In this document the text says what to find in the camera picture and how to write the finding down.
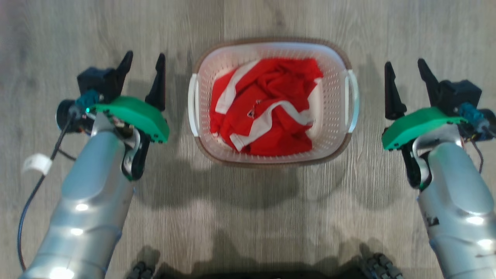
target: white plastic basket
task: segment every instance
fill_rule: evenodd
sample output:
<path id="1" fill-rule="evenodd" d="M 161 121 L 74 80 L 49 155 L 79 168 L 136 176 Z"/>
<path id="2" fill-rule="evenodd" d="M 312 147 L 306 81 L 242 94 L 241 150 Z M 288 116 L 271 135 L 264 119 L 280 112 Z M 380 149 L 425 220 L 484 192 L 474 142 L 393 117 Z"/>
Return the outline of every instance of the white plastic basket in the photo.
<path id="1" fill-rule="evenodd" d="M 330 160 L 347 146 L 358 120 L 357 79 L 344 52 L 325 41 L 248 40 L 207 52 L 196 67 L 188 89 L 189 124 L 200 150 L 219 163 L 245 167 L 303 165 Z M 311 151 L 266 157 L 238 153 L 210 132 L 210 102 L 215 80 L 237 67 L 264 58 L 315 58 L 324 77 L 309 99 L 314 124 L 308 131 Z"/>

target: brown basket rim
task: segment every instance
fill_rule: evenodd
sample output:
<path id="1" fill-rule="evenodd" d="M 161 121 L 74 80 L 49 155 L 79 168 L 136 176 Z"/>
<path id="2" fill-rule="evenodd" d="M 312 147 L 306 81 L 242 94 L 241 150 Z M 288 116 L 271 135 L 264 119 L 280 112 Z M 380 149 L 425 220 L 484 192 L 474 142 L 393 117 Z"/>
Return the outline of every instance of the brown basket rim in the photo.
<path id="1" fill-rule="evenodd" d="M 331 43 L 326 40 L 322 39 L 312 39 L 312 38 L 246 38 L 246 39 L 240 39 L 240 40 L 235 40 L 235 41 L 228 41 L 224 43 L 220 43 L 215 45 L 214 47 L 210 48 L 206 52 L 203 53 L 203 55 L 200 57 L 198 62 L 196 62 L 195 67 L 193 69 L 193 73 L 198 73 L 200 70 L 200 66 L 205 60 L 205 58 L 211 54 L 213 51 L 223 48 L 223 47 L 230 47 L 230 46 L 236 46 L 236 45 L 245 45 L 245 44 L 254 44 L 254 43 L 281 43 L 281 42 L 290 42 L 290 43 L 308 43 L 308 44 L 317 44 L 317 45 L 323 45 L 331 48 L 334 50 L 339 57 L 343 60 L 343 63 L 345 65 L 345 68 L 347 70 L 351 70 L 351 62 L 346 55 L 346 53 L 336 44 Z M 229 166 L 229 167 L 243 167 L 243 168 L 275 168 L 275 167 L 299 167 L 299 166 L 306 166 L 306 165 L 314 165 L 314 164 L 320 164 L 324 163 L 330 160 L 335 159 L 337 156 L 339 156 L 343 151 L 348 147 L 348 144 L 350 143 L 351 140 L 351 133 L 347 133 L 343 139 L 343 142 L 341 145 L 338 147 L 338 149 L 333 152 L 332 154 L 320 158 L 320 159 L 314 159 L 314 160 L 308 160 L 308 161 L 301 161 L 301 162 L 292 162 L 292 163 L 271 163 L 271 164 L 260 164 L 260 163 L 245 163 L 245 162 L 231 162 L 231 161 L 225 161 L 225 160 L 220 160 L 214 155 L 212 155 L 210 152 L 208 152 L 205 149 L 205 146 L 203 146 L 203 143 L 200 140 L 200 137 L 195 137 L 196 145 L 198 146 L 198 149 L 211 161 L 224 165 L 224 166 Z"/>

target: basket handle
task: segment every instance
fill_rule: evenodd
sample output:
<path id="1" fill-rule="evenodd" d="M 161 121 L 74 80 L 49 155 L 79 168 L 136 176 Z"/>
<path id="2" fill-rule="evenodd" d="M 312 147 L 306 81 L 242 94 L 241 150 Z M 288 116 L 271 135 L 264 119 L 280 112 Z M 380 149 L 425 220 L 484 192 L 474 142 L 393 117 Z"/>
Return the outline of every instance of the basket handle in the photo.
<path id="1" fill-rule="evenodd" d="M 348 125 L 348 133 L 352 133 L 358 122 L 358 114 L 360 111 L 360 92 L 358 91 L 358 81 L 357 77 L 353 73 L 353 70 L 348 70 L 346 73 L 346 77 L 344 79 L 345 85 L 345 119 L 346 124 Z M 353 91 L 353 114 L 351 116 L 351 121 L 348 124 L 348 99 L 350 96 L 350 85 Z"/>
<path id="2" fill-rule="evenodd" d="M 195 137 L 198 137 L 198 127 L 200 126 L 198 95 L 198 79 L 194 73 L 191 75 L 191 79 L 189 80 L 189 87 L 187 91 L 187 114 L 189 117 L 189 127 Z"/>

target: red clothing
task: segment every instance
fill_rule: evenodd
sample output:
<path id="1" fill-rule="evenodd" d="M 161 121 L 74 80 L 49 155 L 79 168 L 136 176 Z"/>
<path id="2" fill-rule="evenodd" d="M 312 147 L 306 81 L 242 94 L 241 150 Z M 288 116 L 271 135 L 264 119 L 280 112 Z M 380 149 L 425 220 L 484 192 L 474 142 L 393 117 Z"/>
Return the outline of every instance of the red clothing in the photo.
<path id="1" fill-rule="evenodd" d="M 315 59 L 264 59 L 218 78 L 210 131 L 237 151 L 283 156 L 312 149 L 308 97 L 322 78 Z"/>

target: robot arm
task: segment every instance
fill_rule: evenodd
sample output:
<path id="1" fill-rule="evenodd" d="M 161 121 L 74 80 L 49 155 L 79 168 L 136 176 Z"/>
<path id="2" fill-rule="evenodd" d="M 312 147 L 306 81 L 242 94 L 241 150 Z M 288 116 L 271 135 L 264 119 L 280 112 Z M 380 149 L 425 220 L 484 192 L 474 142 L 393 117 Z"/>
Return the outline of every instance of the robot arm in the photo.
<path id="1" fill-rule="evenodd" d="M 161 116 L 165 56 L 159 56 L 145 102 L 120 96 L 131 61 L 128 52 L 116 70 L 89 68 L 77 79 L 81 97 L 60 104 L 59 127 L 71 121 L 71 132 L 91 138 L 63 182 L 48 232 L 21 279 L 105 277 L 133 196 L 131 182 L 143 174 L 149 144 L 169 135 Z"/>
<path id="2" fill-rule="evenodd" d="M 386 64 L 386 118 L 395 122 L 384 132 L 383 146 L 402 151 L 444 277 L 496 279 L 494 200 L 463 149 L 464 142 L 494 137 L 494 114 L 476 109 L 482 91 L 469 81 L 439 83 L 424 60 L 419 70 L 432 107 L 404 116 Z"/>
<path id="3" fill-rule="evenodd" d="M 64 180 L 48 232 L 22 279 L 104 278 L 133 195 L 122 172 L 124 155 L 112 130 L 91 137 Z"/>

